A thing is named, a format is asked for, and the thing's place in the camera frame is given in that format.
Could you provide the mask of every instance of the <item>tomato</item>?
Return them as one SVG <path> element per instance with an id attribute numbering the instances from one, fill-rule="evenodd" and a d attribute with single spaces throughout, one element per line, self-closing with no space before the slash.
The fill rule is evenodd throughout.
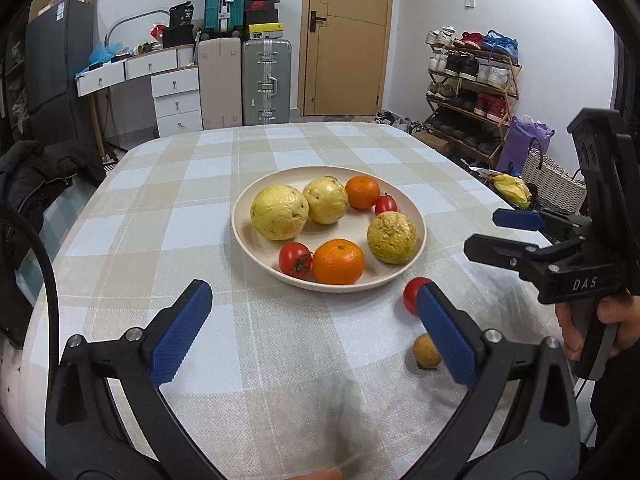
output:
<path id="1" fill-rule="evenodd" d="M 306 245 L 292 242 L 280 250 L 280 270 L 287 276 L 306 278 L 313 267 L 313 256 Z"/>
<path id="2" fill-rule="evenodd" d="M 419 276 L 418 278 L 412 279 L 404 287 L 404 292 L 402 293 L 402 302 L 404 303 L 406 309 L 414 314 L 414 316 L 418 315 L 418 308 L 415 306 L 418 289 L 421 286 L 426 285 L 427 283 L 431 283 L 431 280 L 429 278 Z"/>
<path id="3" fill-rule="evenodd" d="M 398 211 L 398 204 L 391 195 L 385 193 L 385 195 L 381 196 L 376 202 L 375 213 L 376 216 L 378 216 L 380 213 L 386 211 Z"/>

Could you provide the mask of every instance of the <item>purple bag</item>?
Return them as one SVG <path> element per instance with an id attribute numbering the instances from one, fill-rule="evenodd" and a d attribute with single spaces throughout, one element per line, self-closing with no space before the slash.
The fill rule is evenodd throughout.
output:
<path id="1" fill-rule="evenodd" d="M 509 135 L 502 147 L 502 153 L 495 169 L 507 171 L 509 163 L 512 162 L 514 169 L 521 173 L 524 162 L 527 160 L 527 153 L 532 145 L 542 153 L 546 153 L 555 132 L 555 130 L 549 129 L 546 124 L 535 122 L 527 115 L 522 116 L 522 119 L 512 118 Z"/>

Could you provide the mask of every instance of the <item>wooden door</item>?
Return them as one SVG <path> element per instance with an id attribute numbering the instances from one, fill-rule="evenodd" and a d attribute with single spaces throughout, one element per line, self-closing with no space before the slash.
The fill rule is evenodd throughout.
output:
<path id="1" fill-rule="evenodd" d="M 375 115 L 388 1 L 309 0 L 304 115 Z"/>

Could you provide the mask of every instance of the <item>beige plate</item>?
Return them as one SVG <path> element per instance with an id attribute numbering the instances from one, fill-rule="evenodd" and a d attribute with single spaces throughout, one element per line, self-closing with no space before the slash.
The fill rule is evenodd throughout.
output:
<path id="1" fill-rule="evenodd" d="M 407 215 L 415 225 L 418 235 L 418 250 L 410 262 L 404 266 L 393 266 L 380 262 L 367 247 L 367 229 L 374 219 L 373 208 L 367 212 L 359 212 L 351 207 L 347 208 L 347 214 L 337 223 L 329 226 L 320 225 L 309 219 L 303 231 L 294 239 L 305 244 L 311 251 L 315 251 L 319 246 L 334 238 L 345 238 L 359 245 L 364 252 L 365 269 L 360 279 L 353 285 L 325 285 L 311 280 L 298 280 L 280 272 L 278 268 L 278 254 L 280 249 L 292 240 L 285 242 L 272 242 L 258 234 L 251 224 L 250 209 L 255 196 L 263 188 L 273 184 L 288 184 L 302 191 L 306 184 L 315 178 L 331 175 L 337 178 L 342 184 L 356 175 L 365 174 L 348 168 L 338 168 L 336 166 L 305 166 L 303 168 L 292 168 L 290 170 L 277 171 L 268 174 L 251 184 L 242 192 L 238 198 L 234 210 L 231 213 L 231 224 L 234 235 L 240 246 L 255 262 L 264 270 L 272 274 L 283 282 L 291 285 L 316 290 L 318 292 L 355 292 L 375 288 L 389 282 L 396 276 L 405 272 L 424 250 L 426 241 L 426 228 L 422 215 L 409 197 L 401 192 L 397 187 L 388 182 L 373 176 L 380 184 L 380 192 L 388 193 L 398 203 L 398 211 Z"/>

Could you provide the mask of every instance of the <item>yellow plastic bag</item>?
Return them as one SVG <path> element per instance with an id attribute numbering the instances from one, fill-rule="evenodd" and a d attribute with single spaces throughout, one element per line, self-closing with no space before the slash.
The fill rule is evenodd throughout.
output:
<path id="1" fill-rule="evenodd" d="M 531 192 L 521 178 L 502 173 L 492 176 L 490 180 L 496 191 L 509 202 L 524 209 L 531 204 Z"/>

